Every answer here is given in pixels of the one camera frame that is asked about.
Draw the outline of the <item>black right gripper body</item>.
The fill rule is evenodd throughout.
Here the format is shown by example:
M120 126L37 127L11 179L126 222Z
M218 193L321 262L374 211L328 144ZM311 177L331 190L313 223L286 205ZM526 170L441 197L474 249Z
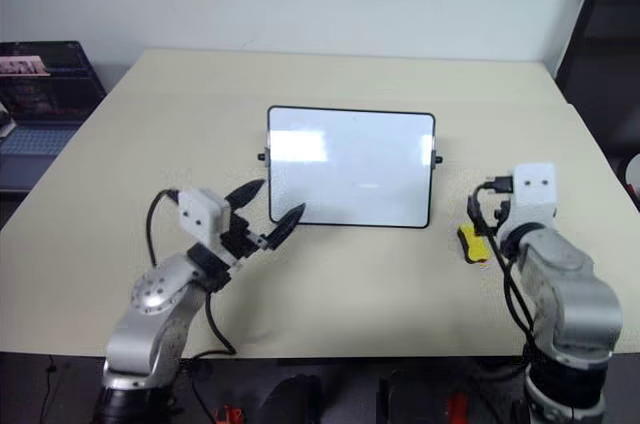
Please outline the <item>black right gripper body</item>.
M495 219L493 235L508 236L513 229L512 195L500 201L499 207L494 210L493 216Z

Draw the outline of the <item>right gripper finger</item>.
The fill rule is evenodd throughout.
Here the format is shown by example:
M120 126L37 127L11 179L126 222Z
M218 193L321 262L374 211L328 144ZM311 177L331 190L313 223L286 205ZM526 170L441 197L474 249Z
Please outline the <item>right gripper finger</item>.
M467 198L467 215L471 220L476 236L483 235L483 215L477 197L477 192L473 192Z

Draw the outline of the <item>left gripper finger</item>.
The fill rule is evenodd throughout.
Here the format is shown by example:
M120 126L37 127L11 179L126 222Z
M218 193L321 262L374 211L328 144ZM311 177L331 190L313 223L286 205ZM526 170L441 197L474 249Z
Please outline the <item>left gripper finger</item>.
M290 209L277 222L276 228L265 237L267 249L276 250L295 230L306 209L302 203Z
M263 179L255 179L239 186L238 188L230 192L226 196L226 201L228 202L230 209L235 212L236 210L245 207L247 204L254 200L263 185Z

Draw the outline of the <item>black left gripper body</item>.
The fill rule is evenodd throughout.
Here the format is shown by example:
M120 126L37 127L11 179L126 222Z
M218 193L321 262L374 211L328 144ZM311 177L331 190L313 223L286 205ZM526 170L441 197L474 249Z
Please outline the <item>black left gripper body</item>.
M249 222L238 215L230 217L229 229L221 234L220 241L236 260L248 258L268 247L266 237L253 233L249 229Z

